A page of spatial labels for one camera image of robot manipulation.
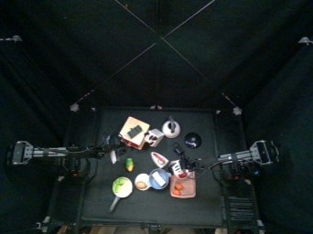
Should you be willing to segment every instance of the round plate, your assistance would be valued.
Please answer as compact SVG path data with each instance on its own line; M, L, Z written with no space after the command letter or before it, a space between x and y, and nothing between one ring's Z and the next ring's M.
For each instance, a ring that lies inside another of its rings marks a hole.
M192 149L199 148L201 146L201 143L203 143L203 139L201 139L201 136L197 133L189 133L185 136L185 144Z
M146 188L138 188L140 190L142 190L142 191L145 191L145 190L148 190L150 187L152 187L152 185L150 185L150 175L149 174L140 174L138 176L137 176L137 178L136 178L136 184L138 183L138 182L144 182L146 185L148 185L148 187Z
M161 177L162 177L162 179L164 179L164 181L165 181L164 186L160 185L160 183L157 182L157 180L156 180L154 177L153 177L153 174L154 174L156 172L160 173L160 175L161 175ZM168 184L169 184L169 180L170 180L170 179L169 179L169 174L166 173L166 171L165 171L164 169L158 168L158 169L154 169L154 170L150 172L150 184L152 184L152 187L153 187L153 188L156 188L156 189L164 189L164 188L168 186Z

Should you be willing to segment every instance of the black enclosure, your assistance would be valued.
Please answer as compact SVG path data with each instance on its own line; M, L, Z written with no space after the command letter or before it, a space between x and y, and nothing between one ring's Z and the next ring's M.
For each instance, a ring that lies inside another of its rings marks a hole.
M312 233L313 45L299 43L313 39L312 8L311 0L0 1L2 163L19 140L63 145L70 115L92 108L239 107L247 144L280 145L256 184L268 232ZM2 168L0 232L34 233L54 167Z

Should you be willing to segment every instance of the carrot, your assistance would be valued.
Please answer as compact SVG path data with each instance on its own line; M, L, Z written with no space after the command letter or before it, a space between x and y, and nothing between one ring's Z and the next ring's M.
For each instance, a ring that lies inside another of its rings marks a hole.
M176 189L177 189L177 190L183 190L183 189L184 189L184 185L183 185L181 183L177 183L177 184L176 184Z
M173 190L173 194L177 195L177 196L181 196L180 190L179 190L179 189L174 189L174 190Z

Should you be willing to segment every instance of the small bowl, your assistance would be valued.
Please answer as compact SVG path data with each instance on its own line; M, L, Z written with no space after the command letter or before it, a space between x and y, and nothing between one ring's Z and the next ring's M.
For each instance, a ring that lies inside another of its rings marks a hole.
M160 173L160 175L161 175L161 177L162 177L162 179L164 179L164 181L165 181L164 186L160 185L160 183L157 182L157 180L156 180L154 177L153 177L153 174L154 174L156 172ZM166 171L165 171L164 169L161 169L161 168L154 169L154 170L150 172L150 185L152 185L152 187L156 188L156 189L164 189L164 188L169 185L169 181L170 181L169 178L170 178L170 176L172 176L172 174L170 174L170 173L166 173Z
M146 188L138 188L137 187L138 182L144 182L148 185L148 187ZM137 176L137 178L136 178L136 187L142 191L148 190L152 187L152 185L150 185L150 175L149 174L140 174Z

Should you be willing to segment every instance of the white kettle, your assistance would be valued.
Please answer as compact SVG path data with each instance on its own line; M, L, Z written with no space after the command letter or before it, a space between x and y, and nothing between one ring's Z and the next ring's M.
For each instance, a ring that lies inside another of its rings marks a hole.
M181 126L177 121L174 121L173 116L169 117L169 121L164 123L162 128L164 135L169 138L176 138L181 133Z

